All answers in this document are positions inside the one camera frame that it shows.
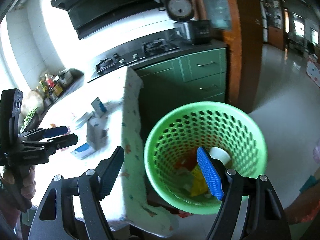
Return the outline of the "person's left hand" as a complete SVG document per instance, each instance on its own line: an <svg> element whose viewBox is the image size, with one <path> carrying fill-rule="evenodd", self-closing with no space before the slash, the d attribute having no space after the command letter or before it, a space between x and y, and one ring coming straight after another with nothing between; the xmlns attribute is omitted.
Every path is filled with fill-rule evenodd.
<svg viewBox="0 0 320 240"><path fill-rule="evenodd" d="M7 170L5 167L1 167L1 182L4 184L10 184L14 185L15 184L15 178L12 175L12 173ZM35 166L31 166L29 168L29 173L27 176L25 176L22 180L22 188L21 188L21 195L28 199L31 200L36 192L35 186Z"/></svg>

